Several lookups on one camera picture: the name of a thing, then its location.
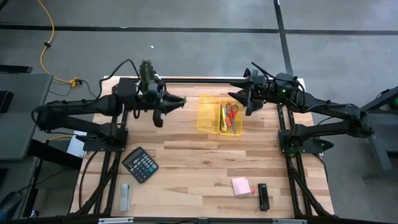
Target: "yellow container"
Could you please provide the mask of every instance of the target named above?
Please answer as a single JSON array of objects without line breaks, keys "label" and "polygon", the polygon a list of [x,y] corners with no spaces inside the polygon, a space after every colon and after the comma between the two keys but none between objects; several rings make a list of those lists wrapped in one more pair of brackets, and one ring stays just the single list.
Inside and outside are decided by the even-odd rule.
[{"label": "yellow container", "polygon": [[[232,126],[228,127],[226,131],[221,131],[221,105],[225,106],[227,103],[237,104],[238,112],[235,114],[236,134]],[[200,95],[199,97],[199,112],[197,128],[201,131],[225,136],[240,136],[243,132],[243,106],[233,98],[219,98],[209,95]]]}]

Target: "sticky note pad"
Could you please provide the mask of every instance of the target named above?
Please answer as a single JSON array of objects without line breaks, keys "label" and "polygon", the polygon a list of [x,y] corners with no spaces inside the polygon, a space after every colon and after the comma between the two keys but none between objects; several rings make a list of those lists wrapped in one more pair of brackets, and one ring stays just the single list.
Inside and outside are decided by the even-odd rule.
[{"label": "sticky note pad", "polygon": [[233,178],[232,187],[234,189],[235,196],[250,195],[251,189],[249,181],[245,177]]}]

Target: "wooden tabletop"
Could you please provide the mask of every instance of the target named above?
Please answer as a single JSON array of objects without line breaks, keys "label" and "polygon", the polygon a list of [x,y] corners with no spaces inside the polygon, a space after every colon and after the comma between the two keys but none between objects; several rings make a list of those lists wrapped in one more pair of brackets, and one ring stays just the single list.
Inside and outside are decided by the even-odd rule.
[{"label": "wooden tabletop", "polygon": [[[119,81],[114,77],[103,83],[103,95]],[[163,128],[156,128],[152,112],[127,122],[129,137],[122,160],[141,146],[158,163],[159,170],[144,184],[139,184],[120,164],[114,193],[112,216],[125,217],[235,217],[291,218],[292,199],[284,156],[280,153],[277,131],[280,129],[275,105],[266,104],[252,116],[243,118],[240,137],[220,136],[197,130],[199,95],[228,97],[227,92],[238,89],[228,84],[168,83],[167,90],[186,96],[187,104],[163,116]],[[295,122],[312,125],[312,116],[294,114]],[[94,122],[110,122],[111,118],[96,114]],[[78,180],[91,155],[88,153]],[[97,187],[104,153],[95,155],[84,178],[82,202]],[[322,163],[311,154],[303,154],[308,188],[324,208],[333,213],[328,184]],[[270,210],[259,209],[258,190],[250,196],[235,197],[231,186],[233,177],[247,177],[251,188],[258,183],[268,186]],[[121,184],[132,183],[131,206],[120,211]],[[77,185],[71,212],[78,210]],[[302,192],[298,190],[300,208],[304,211]],[[106,204],[108,187],[104,191],[101,211]]]}]

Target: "black calculator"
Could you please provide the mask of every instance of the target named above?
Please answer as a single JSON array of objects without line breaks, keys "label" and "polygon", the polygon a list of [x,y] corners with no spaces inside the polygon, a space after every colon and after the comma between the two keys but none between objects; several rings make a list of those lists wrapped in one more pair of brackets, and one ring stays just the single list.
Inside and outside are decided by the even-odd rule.
[{"label": "black calculator", "polygon": [[159,167],[141,147],[130,153],[122,164],[140,184],[144,183]]}]

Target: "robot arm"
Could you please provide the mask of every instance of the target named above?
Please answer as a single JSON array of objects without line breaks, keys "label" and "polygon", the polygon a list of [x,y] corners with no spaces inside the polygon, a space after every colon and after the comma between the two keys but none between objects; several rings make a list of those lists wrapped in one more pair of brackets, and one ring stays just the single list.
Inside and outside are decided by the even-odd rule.
[{"label": "robot arm", "polygon": [[250,116],[253,111],[262,108],[264,103],[269,102],[285,105],[296,113],[314,112],[343,120],[339,123],[310,127],[295,124],[289,139],[294,146],[302,146],[302,143],[311,137],[348,134],[353,137],[366,138],[372,135],[372,128],[363,121],[365,112],[357,106],[317,99],[305,92],[297,77],[286,73],[279,73],[273,77],[261,67],[254,65],[264,75],[259,75],[257,70],[250,72],[247,68],[244,73],[244,77],[247,79],[230,83],[242,90],[237,93],[228,93],[247,107],[246,116]]},{"label": "robot arm", "polygon": [[[148,60],[143,61],[141,66],[143,65],[151,66]],[[141,77],[146,79],[142,79],[138,85],[133,78],[120,78],[119,83],[112,87],[112,94],[95,100],[47,103],[32,112],[32,119],[41,130],[48,133],[54,129],[67,128],[113,141],[119,136],[119,129],[115,123],[96,124],[74,118],[71,115],[100,113],[105,116],[119,116],[124,107],[127,111],[134,111],[136,118],[138,118],[140,110],[145,112],[153,110],[153,122],[155,126],[161,128],[163,126],[161,114],[167,114],[183,107],[186,100],[168,93],[166,84],[159,77],[148,78],[148,76],[148,72],[141,73]]]}]

